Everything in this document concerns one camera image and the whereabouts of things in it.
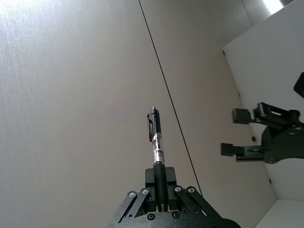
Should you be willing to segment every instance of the black mechanical bracket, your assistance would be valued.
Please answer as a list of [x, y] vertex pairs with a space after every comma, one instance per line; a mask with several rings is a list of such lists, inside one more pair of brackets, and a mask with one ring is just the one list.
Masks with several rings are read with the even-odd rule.
[[222, 143], [221, 155], [236, 155], [237, 162], [264, 161], [271, 164], [287, 158], [304, 158], [304, 124], [299, 121], [299, 111], [259, 103], [253, 110], [253, 119], [247, 109], [234, 109], [232, 115], [233, 123], [259, 123], [267, 128], [262, 134], [261, 145]]
[[128, 192], [108, 228], [240, 228], [236, 222], [222, 218], [195, 187], [183, 189], [177, 185], [173, 167], [166, 167], [166, 177], [171, 211], [157, 212], [154, 172], [146, 169], [145, 188]]

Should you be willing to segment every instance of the white panel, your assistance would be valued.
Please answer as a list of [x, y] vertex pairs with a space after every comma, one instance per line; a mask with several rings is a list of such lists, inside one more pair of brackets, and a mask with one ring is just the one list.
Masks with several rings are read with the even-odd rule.
[[256, 228], [300, 228], [304, 226], [304, 201], [277, 200]]
[[221, 142], [250, 144], [252, 132], [232, 123], [241, 101], [205, 4], [142, 3], [203, 195], [223, 217], [252, 228], [276, 197], [263, 163], [220, 155]]
[[226, 45], [252, 26], [241, 0], [205, 0], [210, 23], [218, 30], [222, 45]]
[[[225, 46], [245, 108], [265, 102], [298, 109], [304, 121], [304, 99], [293, 91], [304, 71], [304, 1], [294, 1], [272, 17]], [[264, 129], [252, 125], [260, 138]], [[267, 165], [279, 199], [304, 200], [304, 161], [289, 159]]]
[[105, 227], [152, 167], [194, 174], [137, 0], [0, 3], [0, 227]]
[[246, 12], [250, 18], [252, 26], [257, 25], [266, 18], [270, 17], [272, 13], [267, 8], [264, 0], [242, 0]]

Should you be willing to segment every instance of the light fixture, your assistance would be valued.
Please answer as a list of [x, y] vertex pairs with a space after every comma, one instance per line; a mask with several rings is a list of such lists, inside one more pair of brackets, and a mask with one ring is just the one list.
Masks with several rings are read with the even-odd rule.
[[263, 2], [271, 14], [274, 14], [283, 8], [280, 0], [263, 0]]

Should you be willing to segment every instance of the white surface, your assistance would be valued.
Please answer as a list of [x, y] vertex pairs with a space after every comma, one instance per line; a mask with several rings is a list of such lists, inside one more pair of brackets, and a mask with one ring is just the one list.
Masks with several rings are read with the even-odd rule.
[[241, 101], [221, 35], [200, 0], [142, 3], [203, 195], [223, 217], [252, 228], [276, 198], [263, 163], [220, 155], [221, 142], [252, 143], [250, 127], [232, 123]]
[[222, 46], [272, 15], [264, 0], [205, 0], [205, 3], [212, 19], [209, 22], [220, 34]]
[[[304, 1], [296, 0], [224, 47], [244, 107], [265, 102], [298, 109], [304, 121], [304, 99], [293, 91], [304, 71]], [[263, 126], [252, 125], [260, 139]], [[304, 200], [304, 160], [267, 165], [276, 195]]]
[[304, 201], [278, 200], [256, 228], [304, 227]]
[[0, 227], [103, 228], [152, 167], [195, 185], [137, 0], [0, 3]]
[[[196, 186], [137, 0], [0, 4], [1, 228], [104, 227], [152, 166], [152, 106], [166, 164]], [[276, 198], [263, 164], [220, 156], [220, 142], [252, 135], [231, 122], [240, 100], [220, 35], [201, 1], [144, 10], [204, 196], [254, 227]]]

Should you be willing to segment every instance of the white wall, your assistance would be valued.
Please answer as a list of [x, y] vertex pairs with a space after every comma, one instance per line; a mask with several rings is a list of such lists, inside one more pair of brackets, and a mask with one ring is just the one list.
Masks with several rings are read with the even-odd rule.
[[[304, 99], [293, 91], [304, 71], [304, 1], [296, 0], [224, 47], [244, 107], [265, 102], [298, 109]], [[263, 126], [253, 124], [260, 139]], [[279, 199], [304, 200], [304, 160], [289, 159], [267, 170]]]
[[300, 228], [304, 226], [304, 201], [277, 200], [256, 228]]

